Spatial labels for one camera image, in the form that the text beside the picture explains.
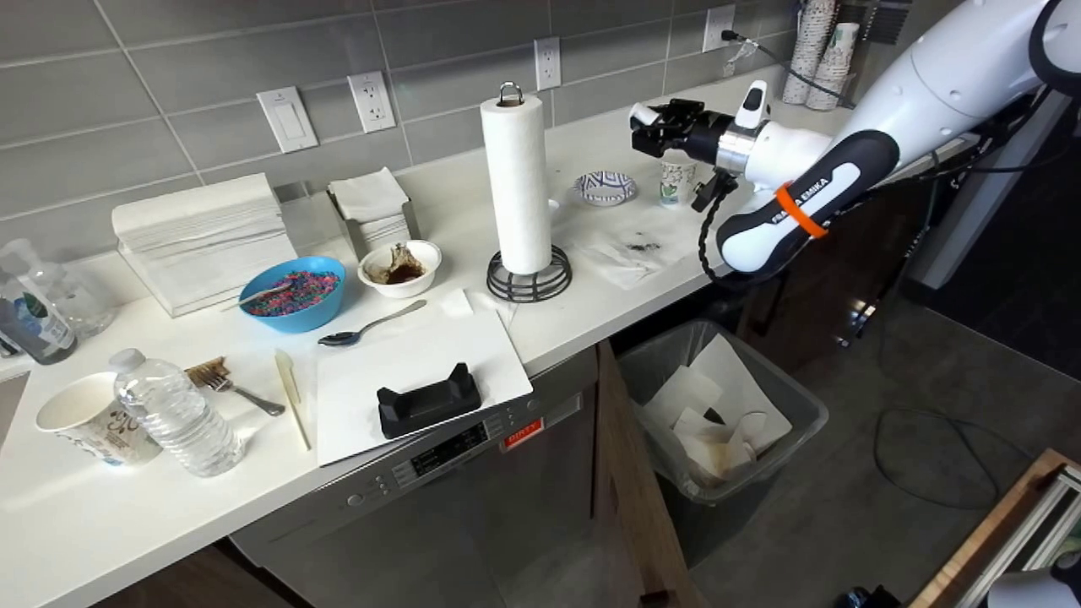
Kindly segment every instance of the white countertop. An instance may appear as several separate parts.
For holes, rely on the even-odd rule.
[[[702,98],[709,108],[737,108],[747,83],[752,79],[737,79],[693,88],[687,98]],[[775,120],[835,133],[844,112],[815,115],[775,106]],[[463,286],[472,304],[494,304],[530,376],[554,368],[706,284],[695,256],[684,256],[634,292],[574,260],[589,233],[615,222],[665,222],[677,237],[695,237],[700,215],[693,210],[658,210],[652,202],[658,163],[633,152],[624,112],[552,130],[549,165],[557,199],[592,169],[634,175],[641,196],[615,210],[589,210],[579,202],[557,210],[554,244],[568,246],[574,284],[543,304],[497,304],[482,292],[487,260],[497,250],[482,152],[415,165],[398,175],[418,205],[424,233],[438,244],[448,256],[433,297]],[[393,309],[390,302],[361,293],[325,330],[355,329]],[[285,416],[265,424],[244,464],[218,479],[196,479],[170,457],[141,469],[111,473],[33,430],[33,413],[44,394],[78,376],[104,368],[110,355],[132,346],[158,358],[199,360],[223,351],[312,351],[312,341],[316,336],[272,336],[240,312],[204,312],[174,322],[157,302],[138,297],[104,336],[83,346],[68,360],[33,364],[0,449],[0,604],[92,604],[366,467],[366,457],[357,457],[317,469],[316,452],[301,445],[294,424]]]

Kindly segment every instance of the plastic container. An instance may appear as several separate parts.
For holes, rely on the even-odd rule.
[[[65,262],[40,260],[29,239],[9,239],[0,250],[0,266],[33,292],[48,309],[62,312],[78,339],[97,336],[114,319],[114,309],[97,293],[97,286],[68,273]]]
[[[309,309],[298,309],[289,314],[257,314],[255,312],[257,293],[268,293],[298,273],[333,273],[335,286],[325,297],[312,302]],[[247,279],[247,286],[240,292],[240,312],[274,330],[285,330],[285,336],[316,330],[316,329],[327,324],[333,319],[339,319],[339,312],[346,309],[346,293],[347,293],[346,279],[347,279],[347,270],[335,256],[298,256],[298,260],[268,266],[265,273]]]
[[[40,364],[65,360],[78,336],[75,329],[32,293],[18,278],[0,273],[0,336]]]
[[[672,372],[679,364],[690,364],[717,336],[717,324],[700,319],[624,347],[620,355],[620,364],[629,384],[629,398],[634,405],[647,405],[672,377]],[[770,482],[776,479],[783,464],[794,458],[794,452],[827,424],[827,410],[807,387],[802,387],[752,346],[730,336],[726,341],[732,346],[755,382],[765,387],[765,394],[783,413],[790,434],[755,464],[732,469],[726,482],[702,485],[693,476],[693,464],[687,458],[677,437],[641,426],[652,467],[665,479],[665,505],[690,561],[732,537],[770,493]]]
[[[111,368],[129,416],[193,476],[218,476],[240,464],[232,426],[211,410],[184,368],[134,347],[119,351]]]

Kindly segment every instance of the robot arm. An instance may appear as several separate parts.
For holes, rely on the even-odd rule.
[[[687,148],[690,154],[757,179],[759,165],[786,174],[776,196],[752,215],[721,225],[717,244],[737,273],[759,278],[783,266],[807,239],[862,193],[986,123],[1040,80],[1081,92],[1081,0],[968,0],[920,38],[862,98],[835,142],[782,125],[741,125],[741,115],[693,112],[679,138],[655,130],[669,112],[633,112],[634,148]]]

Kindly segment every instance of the electrical outlet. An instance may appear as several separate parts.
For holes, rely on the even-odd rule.
[[[272,123],[280,152],[317,147],[298,88],[259,92],[257,100]]]
[[[563,80],[563,59],[557,38],[533,42],[533,67],[538,92],[557,88]]]
[[[726,46],[723,31],[737,31],[737,4],[706,11],[702,51]]]
[[[357,120],[366,133],[382,133],[398,125],[382,71],[351,74],[347,92],[351,92],[351,100],[357,106]]]

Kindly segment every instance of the disposable cup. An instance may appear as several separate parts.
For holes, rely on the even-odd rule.
[[[111,372],[71,382],[36,410],[36,430],[110,467],[134,467],[158,457],[158,444],[121,410],[111,384]]]

